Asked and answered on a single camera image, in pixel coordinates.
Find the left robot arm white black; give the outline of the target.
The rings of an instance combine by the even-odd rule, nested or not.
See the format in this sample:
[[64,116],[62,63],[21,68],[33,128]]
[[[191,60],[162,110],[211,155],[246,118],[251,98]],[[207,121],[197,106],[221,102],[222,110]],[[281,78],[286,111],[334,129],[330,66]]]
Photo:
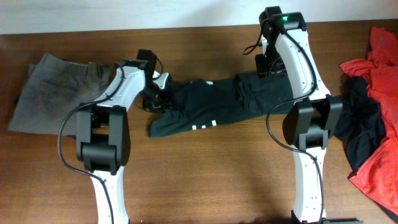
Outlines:
[[116,76],[94,102],[76,112],[76,156],[95,189],[99,223],[129,223],[123,174],[131,151],[127,112],[137,96],[142,108],[161,113],[174,107],[168,73],[156,72],[159,63],[151,50],[140,49],[135,59],[124,59]]

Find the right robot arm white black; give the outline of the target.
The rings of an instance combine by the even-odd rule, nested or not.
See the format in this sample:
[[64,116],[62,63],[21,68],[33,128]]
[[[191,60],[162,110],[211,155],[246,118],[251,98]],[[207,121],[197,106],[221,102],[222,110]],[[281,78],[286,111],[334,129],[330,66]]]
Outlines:
[[261,78],[287,74],[293,107],[282,123],[285,141],[295,164],[293,223],[328,223],[323,189],[323,162],[342,110],[322,82],[313,59],[307,25],[300,12],[283,13],[279,6],[267,7],[259,16],[261,33],[255,57]]

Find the dark green t-shirt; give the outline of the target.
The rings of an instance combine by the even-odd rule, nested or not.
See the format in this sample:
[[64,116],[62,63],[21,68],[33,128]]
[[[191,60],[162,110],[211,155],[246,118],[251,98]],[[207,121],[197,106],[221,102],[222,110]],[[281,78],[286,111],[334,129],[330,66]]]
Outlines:
[[170,84],[175,107],[165,110],[147,127],[150,138],[232,124],[292,107],[292,87],[286,75],[259,78],[256,72],[238,73],[233,79]]

